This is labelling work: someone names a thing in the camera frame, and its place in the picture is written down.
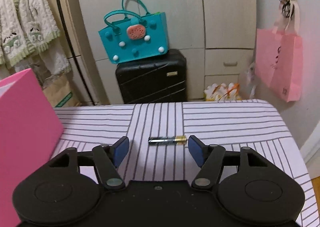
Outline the orange white plastic bag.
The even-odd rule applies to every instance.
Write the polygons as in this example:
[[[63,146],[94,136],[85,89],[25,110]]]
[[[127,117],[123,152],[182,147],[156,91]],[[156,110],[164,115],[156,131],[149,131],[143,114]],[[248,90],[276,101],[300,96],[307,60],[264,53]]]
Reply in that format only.
[[[224,102],[241,100],[239,84],[212,84],[204,90],[205,101],[207,102]]]

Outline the cream knitted cardigan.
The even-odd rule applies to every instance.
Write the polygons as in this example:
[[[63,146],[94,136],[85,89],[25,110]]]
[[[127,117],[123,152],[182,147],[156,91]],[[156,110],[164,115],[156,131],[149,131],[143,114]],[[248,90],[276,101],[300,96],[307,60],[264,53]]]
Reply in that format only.
[[[47,0],[1,0],[1,65],[38,56],[52,75],[70,72],[63,51],[50,50],[60,35]]]

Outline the beige wooden wardrobe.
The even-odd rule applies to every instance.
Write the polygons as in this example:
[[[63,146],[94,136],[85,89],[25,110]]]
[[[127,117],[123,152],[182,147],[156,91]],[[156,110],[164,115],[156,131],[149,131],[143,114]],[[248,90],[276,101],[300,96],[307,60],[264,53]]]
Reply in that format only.
[[[49,0],[82,103],[121,104],[116,67],[183,55],[184,98],[237,82],[253,60],[256,0]]]

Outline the pink paper shopping bag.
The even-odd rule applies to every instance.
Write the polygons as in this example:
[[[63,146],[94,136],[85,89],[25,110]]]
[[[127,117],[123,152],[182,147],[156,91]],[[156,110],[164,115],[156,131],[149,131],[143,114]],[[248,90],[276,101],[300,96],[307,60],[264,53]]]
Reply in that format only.
[[[300,100],[303,75],[303,39],[300,10],[289,0],[289,17],[282,15],[272,29],[257,29],[255,75],[285,102]]]

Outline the black hard suitcase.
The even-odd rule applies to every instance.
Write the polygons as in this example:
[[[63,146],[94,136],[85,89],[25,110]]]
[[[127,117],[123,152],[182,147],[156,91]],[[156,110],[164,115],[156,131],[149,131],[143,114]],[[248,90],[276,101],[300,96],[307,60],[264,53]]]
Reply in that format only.
[[[176,49],[118,64],[116,78],[125,104],[187,101],[187,60]]]

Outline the brown paper bag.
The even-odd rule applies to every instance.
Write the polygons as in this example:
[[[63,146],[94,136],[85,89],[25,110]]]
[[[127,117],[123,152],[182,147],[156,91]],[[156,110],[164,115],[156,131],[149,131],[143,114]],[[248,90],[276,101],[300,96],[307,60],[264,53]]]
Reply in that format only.
[[[42,91],[53,108],[80,105],[65,74],[48,78],[42,86]]]

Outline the pink cardboard storage box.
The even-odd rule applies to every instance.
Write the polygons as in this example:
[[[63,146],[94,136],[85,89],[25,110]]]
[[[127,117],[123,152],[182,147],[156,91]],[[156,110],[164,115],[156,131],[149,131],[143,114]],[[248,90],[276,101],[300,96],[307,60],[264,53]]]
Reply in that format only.
[[[31,69],[1,80],[1,226],[19,224],[12,193],[50,159],[62,133]]]

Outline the black gold AA battery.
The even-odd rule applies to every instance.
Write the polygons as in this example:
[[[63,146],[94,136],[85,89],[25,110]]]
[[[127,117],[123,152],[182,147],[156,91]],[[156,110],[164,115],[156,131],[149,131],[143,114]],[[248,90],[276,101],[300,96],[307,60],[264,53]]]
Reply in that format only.
[[[187,138],[184,135],[165,136],[165,137],[150,137],[149,145],[183,145],[187,143]]]

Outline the teal felt handbag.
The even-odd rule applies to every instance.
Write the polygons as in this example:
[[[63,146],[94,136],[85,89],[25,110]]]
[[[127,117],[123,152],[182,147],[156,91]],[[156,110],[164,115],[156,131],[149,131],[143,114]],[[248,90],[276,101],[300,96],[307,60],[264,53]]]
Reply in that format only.
[[[169,50],[166,14],[151,14],[141,0],[136,1],[144,8],[144,16],[126,10],[125,0],[121,0],[121,9],[104,16],[106,27],[99,36],[113,64],[155,57]]]

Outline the striped white tablecloth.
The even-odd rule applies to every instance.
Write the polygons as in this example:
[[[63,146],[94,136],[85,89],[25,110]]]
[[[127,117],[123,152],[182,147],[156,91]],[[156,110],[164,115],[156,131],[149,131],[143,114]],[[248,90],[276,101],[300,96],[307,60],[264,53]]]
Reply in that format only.
[[[297,223],[319,226],[315,193],[307,168],[280,114],[266,101],[193,102],[58,108],[64,132],[55,149],[89,151],[122,136],[130,150],[119,174],[130,180],[192,180],[199,172],[185,145],[150,146],[150,137],[195,135],[228,151],[248,146],[300,184],[305,203]]]

